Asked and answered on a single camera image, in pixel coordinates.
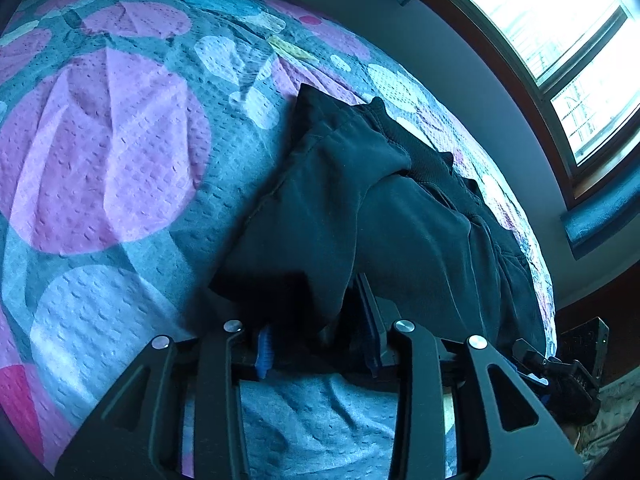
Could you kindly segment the right blue curtain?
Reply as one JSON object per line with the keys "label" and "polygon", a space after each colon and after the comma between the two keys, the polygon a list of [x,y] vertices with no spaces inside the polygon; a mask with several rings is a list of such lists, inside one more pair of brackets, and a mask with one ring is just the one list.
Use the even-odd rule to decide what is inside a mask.
{"label": "right blue curtain", "polygon": [[570,252],[584,258],[639,214],[639,170],[625,171],[561,217]]}

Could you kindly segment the black zip jacket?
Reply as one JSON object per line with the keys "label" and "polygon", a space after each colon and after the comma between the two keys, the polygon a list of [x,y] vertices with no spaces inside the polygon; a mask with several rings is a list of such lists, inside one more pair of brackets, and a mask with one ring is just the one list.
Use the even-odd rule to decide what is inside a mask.
{"label": "black zip jacket", "polygon": [[291,342],[334,325],[352,279],[437,337],[547,348],[529,263],[477,183],[387,115],[299,89],[294,144],[210,286]]}

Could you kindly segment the colourful dotted bedspread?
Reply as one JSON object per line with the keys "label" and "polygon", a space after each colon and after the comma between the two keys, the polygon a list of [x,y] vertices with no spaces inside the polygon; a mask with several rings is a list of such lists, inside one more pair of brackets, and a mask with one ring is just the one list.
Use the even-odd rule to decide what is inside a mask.
{"label": "colourful dotted bedspread", "polygon": [[153,336],[193,336],[303,84],[381,98],[454,156],[518,241],[556,351],[549,271],[506,179],[368,40],[295,0],[24,0],[1,38],[1,407],[38,474]]}

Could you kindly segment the wooden framed window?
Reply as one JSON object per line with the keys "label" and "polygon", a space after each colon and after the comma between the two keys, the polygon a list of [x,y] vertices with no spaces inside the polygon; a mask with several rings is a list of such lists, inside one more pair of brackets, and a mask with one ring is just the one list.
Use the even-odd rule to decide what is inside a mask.
{"label": "wooden framed window", "polygon": [[639,151],[639,0],[420,0],[533,129],[567,208]]}

